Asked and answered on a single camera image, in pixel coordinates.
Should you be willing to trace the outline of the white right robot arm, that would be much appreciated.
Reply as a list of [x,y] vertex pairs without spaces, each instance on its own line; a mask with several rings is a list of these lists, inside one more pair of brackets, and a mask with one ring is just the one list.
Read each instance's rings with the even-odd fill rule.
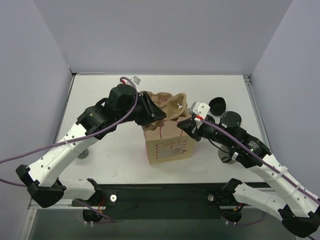
[[320,198],[304,188],[287,167],[280,164],[271,150],[241,127],[242,118],[227,111],[219,123],[193,114],[177,124],[187,135],[205,138],[226,147],[231,160],[263,179],[275,192],[250,187],[232,178],[223,187],[221,197],[227,204],[237,202],[255,207],[278,219],[292,234],[306,238],[320,227]]

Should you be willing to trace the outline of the brown cardboard cup carrier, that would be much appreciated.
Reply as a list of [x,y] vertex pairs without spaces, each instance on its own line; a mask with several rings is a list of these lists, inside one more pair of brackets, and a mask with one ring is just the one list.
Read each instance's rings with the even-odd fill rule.
[[148,91],[147,94],[152,102],[166,113],[166,117],[142,126],[143,131],[155,131],[157,128],[162,127],[167,121],[177,120],[180,117],[186,117],[188,115],[187,95],[185,93],[172,95],[168,92],[153,93]]

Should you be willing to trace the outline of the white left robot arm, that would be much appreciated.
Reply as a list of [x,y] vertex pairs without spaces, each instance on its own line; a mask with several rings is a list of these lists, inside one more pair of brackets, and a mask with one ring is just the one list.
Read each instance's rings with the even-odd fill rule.
[[51,207],[61,199],[80,199],[95,206],[102,199],[102,189],[95,180],[63,179],[61,173],[88,147],[115,131],[118,124],[135,122],[145,126],[166,116],[146,91],[137,92],[128,84],[118,84],[108,97],[85,109],[59,146],[52,147],[30,165],[20,165],[16,173],[42,208]]

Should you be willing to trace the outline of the stack of black cup lids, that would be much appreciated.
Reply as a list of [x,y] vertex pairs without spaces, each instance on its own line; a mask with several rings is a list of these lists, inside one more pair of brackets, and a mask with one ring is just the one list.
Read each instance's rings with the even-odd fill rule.
[[227,108],[226,101],[223,97],[215,97],[209,102],[210,112],[216,116],[221,116]]

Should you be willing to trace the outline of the pink and cream paper bag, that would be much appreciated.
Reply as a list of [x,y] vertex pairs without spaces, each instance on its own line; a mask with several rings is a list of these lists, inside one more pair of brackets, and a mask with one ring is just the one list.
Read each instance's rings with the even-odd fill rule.
[[155,130],[144,131],[145,150],[150,165],[189,159],[196,141],[177,127],[177,120],[165,121]]

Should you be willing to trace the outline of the black paper cup with lettering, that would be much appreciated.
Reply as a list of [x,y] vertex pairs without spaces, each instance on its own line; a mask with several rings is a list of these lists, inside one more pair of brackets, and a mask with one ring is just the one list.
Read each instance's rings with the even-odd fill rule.
[[78,159],[85,159],[89,155],[89,150],[85,149],[82,153],[78,155]]

